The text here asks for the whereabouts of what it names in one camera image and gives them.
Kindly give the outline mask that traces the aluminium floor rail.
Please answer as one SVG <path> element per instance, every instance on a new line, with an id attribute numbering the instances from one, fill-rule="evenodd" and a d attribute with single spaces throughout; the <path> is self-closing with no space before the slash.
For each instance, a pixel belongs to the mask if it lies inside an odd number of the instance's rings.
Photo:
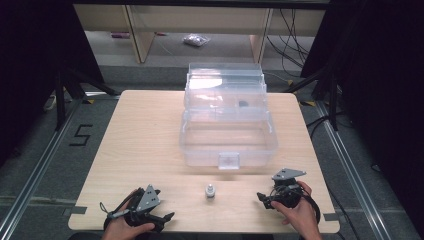
<path id="1" fill-rule="evenodd" d="M 339 132 L 334 129 L 330 120 L 327 120 L 324 123 L 324 126 L 376 239 L 392 240 L 384 220 L 379 213 L 376 204 L 372 200 L 364 181 L 361 179 L 356 167 L 354 166 Z"/>
<path id="2" fill-rule="evenodd" d="M 0 240 L 67 240 L 77 198 L 118 102 L 91 94 L 67 100 L 56 127 L 49 104 L 24 142 L 0 168 Z"/>

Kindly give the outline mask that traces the clear plastic bag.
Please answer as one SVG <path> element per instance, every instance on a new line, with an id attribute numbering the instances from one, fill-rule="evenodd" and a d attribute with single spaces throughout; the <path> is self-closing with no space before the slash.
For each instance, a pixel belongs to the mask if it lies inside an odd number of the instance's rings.
<path id="1" fill-rule="evenodd" d="M 190 33 L 183 37 L 183 43 L 189 46 L 201 47 L 207 44 L 210 39 L 204 35 Z"/>

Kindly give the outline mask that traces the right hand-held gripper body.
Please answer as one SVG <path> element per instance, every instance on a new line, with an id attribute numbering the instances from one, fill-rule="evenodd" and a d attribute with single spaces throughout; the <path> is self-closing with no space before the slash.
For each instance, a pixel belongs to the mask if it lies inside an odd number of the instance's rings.
<path id="1" fill-rule="evenodd" d="M 287 208 L 296 207 L 303 195 L 303 189 L 297 183 L 296 178 L 305 174 L 305 171 L 289 168 L 278 171 L 272 176 L 274 187 L 270 199 L 283 204 Z"/>

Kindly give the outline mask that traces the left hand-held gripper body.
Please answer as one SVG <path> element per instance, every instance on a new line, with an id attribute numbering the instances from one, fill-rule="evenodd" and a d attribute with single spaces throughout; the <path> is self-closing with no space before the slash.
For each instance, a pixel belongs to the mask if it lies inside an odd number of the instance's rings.
<path id="1" fill-rule="evenodd" d="M 151 214 L 151 211 L 160 204 L 158 195 L 152 194 L 153 189 L 152 185 L 148 185 L 147 189 L 139 188 L 135 191 L 128 202 L 125 220 L 130 226 L 153 223 L 155 225 L 153 232 L 160 233 L 166 222 L 162 217 Z"/>

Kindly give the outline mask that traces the light wooden shelf unit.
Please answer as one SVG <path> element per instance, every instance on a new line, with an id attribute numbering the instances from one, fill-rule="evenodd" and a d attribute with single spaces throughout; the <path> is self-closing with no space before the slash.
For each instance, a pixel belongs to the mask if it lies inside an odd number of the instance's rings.
<path id="1" fill-rule="evenodd" d="M 240 34 L 250 37 L 253 59 L 260 63 L 268 35 L 314 37 L 324 12 L 305 9 L 185 7 L 76 4 L 86 31 L 127 32 L 139 63 L 146 61 L 156 32 Z"/>

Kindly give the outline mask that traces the person's right hand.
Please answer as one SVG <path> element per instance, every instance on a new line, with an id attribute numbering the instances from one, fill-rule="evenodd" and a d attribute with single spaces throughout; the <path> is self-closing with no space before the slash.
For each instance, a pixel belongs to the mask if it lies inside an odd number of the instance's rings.
<path id="1" fill-rule="evenodd" d="M 276 201 L 272 201 L 271 205 L 284 215 L 285 219 L 282 224 L 290 224 L 304 240 L 323 240 L 315 210 L 305 198 L 302 198 L 295 208 L 287 208 Z"/>

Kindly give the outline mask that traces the person's left hand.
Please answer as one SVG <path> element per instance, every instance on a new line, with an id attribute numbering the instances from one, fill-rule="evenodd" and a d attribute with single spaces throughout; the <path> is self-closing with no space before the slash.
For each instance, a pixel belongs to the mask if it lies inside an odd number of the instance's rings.
<path id="1" fill-rule="evenodd" d="M 104 231 L 101 240 L 135 240 L 137 236 L 155 228 L 153 223 L 130 226 L 124 217 L 112 219 Z"/>

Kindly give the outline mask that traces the clear plastic storage box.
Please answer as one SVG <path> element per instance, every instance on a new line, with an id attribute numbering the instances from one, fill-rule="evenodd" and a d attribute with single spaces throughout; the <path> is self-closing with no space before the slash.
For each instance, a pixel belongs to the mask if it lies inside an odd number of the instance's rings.
<path id="1" fill-rule="evenodd" d="M 278 137 L 261 66 L 190 64 L 179 145 L 189 166 L 266 165 L 278 149 Z"/>

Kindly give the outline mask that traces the black metal stand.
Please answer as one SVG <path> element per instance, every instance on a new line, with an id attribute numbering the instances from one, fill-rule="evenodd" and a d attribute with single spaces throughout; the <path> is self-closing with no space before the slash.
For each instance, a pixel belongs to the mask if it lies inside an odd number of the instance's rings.
<path id="1" fill-rule="evenodd" d="M 65 95 L 64 90 L 70 94 L 72 99 L 82 100 L 87 97 L 81 83 L 89 85 L 105 92 L 109 96 L 119 96 L 120 92 L 108 87 L 104 82 L 96 78 L 92 78 L 87 74 L 69 67 L 60 67 L 55 76 L 55 94 L 56 94 L 56 111 L 57 123 L 56 130 L 59 130 L 66 120 Z"/>
<path id="2" fill-rule="evenodd" d="M 283 93 L 294 93 L 314 81 L 316 81 L 316 85 L 312 92 L 312 97 L 314 100 L 323 100 L 326 95 L 329 95 L 329 112 L 327 114 L 327 118 L 330 121 L 330 125 L 333 127 L 333 130 L 337 131 L 337 79 L 330 66 L 324 66 L 299 83 L 283 90 Z"/>

